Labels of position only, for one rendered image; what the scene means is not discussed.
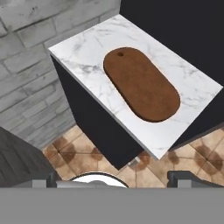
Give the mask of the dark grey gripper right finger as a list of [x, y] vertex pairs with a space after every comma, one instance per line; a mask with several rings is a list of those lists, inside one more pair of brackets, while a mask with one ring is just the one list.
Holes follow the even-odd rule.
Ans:
[[221, 185], [202, 180], [190, 171], [168, 171], [168, 188], [211, 188], [221, 187]]

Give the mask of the tall dark cabinet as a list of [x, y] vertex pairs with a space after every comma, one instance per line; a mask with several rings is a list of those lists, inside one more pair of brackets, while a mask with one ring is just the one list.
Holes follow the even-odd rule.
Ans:
[[120, 14], [224, 85], [224, 0], [121, 0]]

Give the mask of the white round object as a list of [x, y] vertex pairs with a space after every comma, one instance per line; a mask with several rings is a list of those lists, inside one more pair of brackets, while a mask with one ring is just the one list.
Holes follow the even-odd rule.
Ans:
[[122, 181], [118, 177], [101, 171], [85, 172], [74, 178], [71, 178], [71, 181], [89, 184], [100, 184], [102, 186], [118, 186], [124, 188], [129, 187], [124, 181]]

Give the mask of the dark base cabinet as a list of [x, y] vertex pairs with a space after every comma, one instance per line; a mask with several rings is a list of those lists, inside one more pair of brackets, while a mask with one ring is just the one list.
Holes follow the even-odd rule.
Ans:
[[[100, 153], [116, 168], [123, 168], [144, 148], [104, 109], [97, 100], [57, 61], [59, 76], [73, 118]], [[189, 144], [224, 126], [224, 88], [206, 106], [169, 151]]]

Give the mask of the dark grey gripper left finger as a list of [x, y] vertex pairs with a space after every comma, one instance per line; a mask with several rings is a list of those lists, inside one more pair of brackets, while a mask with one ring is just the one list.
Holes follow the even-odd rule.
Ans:
[[50, 173], [38, 173], [30, 176], [18, 184], [14, 188], [50, 188], [56, 187], [56, 181], [60, 180], [60, 176], [56, 171]]

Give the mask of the brown oval cutting board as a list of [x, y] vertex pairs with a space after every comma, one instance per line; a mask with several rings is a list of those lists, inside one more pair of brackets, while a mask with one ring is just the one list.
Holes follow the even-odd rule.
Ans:
[[121, 47], [108, 52], [103, 69], [139, 118], [159, 123], [178, 111], [180, 96], [177, 89], [136, 48]]

